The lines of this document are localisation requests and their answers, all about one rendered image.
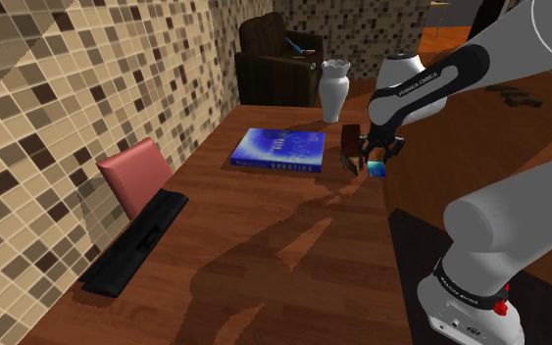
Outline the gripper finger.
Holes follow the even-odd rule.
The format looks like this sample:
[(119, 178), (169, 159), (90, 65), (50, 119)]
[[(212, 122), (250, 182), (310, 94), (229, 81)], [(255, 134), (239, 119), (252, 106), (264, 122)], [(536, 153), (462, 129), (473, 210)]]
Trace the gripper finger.
[(396, 137), (391, 146), (384, 148), (383, 160), (387, 162), (390, 158), (397, 156), (405, 145), (405, 139)]
[(359, 136), (359, 162), (358, 162), (358, 170), (361, 171), (366, 162), (369, 159), (370, 153), (374, 150), (374, 145), (369, 141), (367, 135), (360, 135)]

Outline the small brown box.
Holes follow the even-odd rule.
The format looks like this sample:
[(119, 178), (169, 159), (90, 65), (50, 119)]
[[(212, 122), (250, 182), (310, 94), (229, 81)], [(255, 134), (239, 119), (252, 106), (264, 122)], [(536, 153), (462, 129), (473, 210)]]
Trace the small brown box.
[(354, 175), (361, 166), (362, 142), (361, 128), (358, 124), (345, 124), (340, 136), (340, 158), (343, 168)]

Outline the white vase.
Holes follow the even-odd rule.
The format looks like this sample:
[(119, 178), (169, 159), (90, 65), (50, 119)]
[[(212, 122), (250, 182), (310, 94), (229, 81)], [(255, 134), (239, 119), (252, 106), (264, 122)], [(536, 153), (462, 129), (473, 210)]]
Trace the white vase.
[(322, 77), (319, 94), (325, 123), (337, 123), (339, 113), (349, 91), (347, 73), (351, 64), (347, 60), (326, 60), (321, 64)]

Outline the blue book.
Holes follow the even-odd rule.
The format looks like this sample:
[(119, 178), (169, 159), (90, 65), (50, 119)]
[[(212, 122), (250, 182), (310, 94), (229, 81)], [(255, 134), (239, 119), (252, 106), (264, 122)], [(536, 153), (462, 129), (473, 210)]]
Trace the blue book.
[(235, 166), (320, 173), (325, 134), (316, 131), (249, 128), (230, 155)]

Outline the brown wooden table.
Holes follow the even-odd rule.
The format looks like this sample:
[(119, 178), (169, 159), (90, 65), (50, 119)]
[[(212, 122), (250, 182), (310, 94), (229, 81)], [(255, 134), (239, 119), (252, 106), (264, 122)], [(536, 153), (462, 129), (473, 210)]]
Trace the brown wooden table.
[[(320, 173), (233, 166), (250, 127), (320, 130)], [(71, 287), (20, 345), (413, 345), (381, 182), (317, 108), (238, 106), (167, 182), (188, 203), (118, 298)]]

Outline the long black base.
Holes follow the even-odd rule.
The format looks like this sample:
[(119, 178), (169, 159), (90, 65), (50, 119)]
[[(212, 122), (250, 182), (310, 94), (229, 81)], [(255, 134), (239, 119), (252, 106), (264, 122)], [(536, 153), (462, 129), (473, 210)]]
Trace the long black base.
[(81, 289), (118, 298), (187, 202), (181, 193), (160, 189), (80, 277)]

